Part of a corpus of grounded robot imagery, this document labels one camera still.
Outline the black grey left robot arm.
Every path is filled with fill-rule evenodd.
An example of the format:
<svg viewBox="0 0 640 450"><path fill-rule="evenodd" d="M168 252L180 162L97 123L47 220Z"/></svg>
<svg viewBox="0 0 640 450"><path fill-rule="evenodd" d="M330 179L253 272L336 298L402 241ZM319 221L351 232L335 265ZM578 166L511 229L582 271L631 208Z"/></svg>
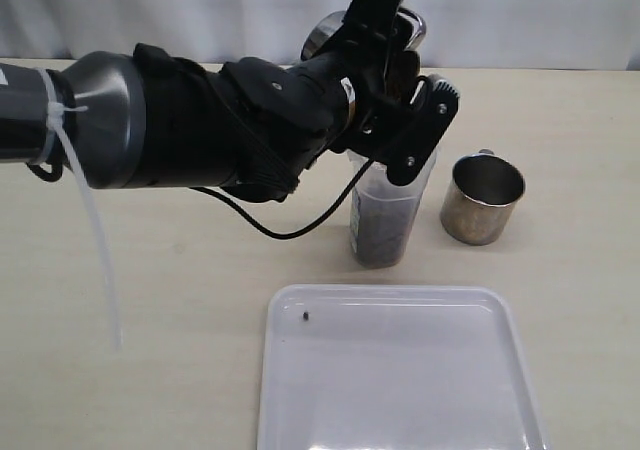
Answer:
<svg viewBox="0 0 640 450"><path fill-rule="evenodd" d="M283 201L326 152L382 164L412 183L459 108L455 87L423 76L423 19L404 0L352 0L310 32L287 68L245 57L208 71L138 44L57 71L1 67L1 159L71 165L95 189L217 187Z"/></svg>

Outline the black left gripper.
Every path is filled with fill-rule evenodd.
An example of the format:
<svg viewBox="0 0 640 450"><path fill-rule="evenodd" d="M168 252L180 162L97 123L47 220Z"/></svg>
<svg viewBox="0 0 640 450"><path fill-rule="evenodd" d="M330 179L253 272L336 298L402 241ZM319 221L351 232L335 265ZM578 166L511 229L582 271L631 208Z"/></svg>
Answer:
<svg viewBox="0 0 640 450"><path fill-rule="evenodd" d="M391 184L417 178L458 112L458 91L438 74L418 77L418 49L405 49L411 28L397 16L403 1L352 0L321 55L289 68L257 57L222 67L245 146L225 192L250 203L282 202L301 173L345 137L348 150L386 166ZM378 97L373 105L382 91L409 100L415 87L411 103Z"/></svg>

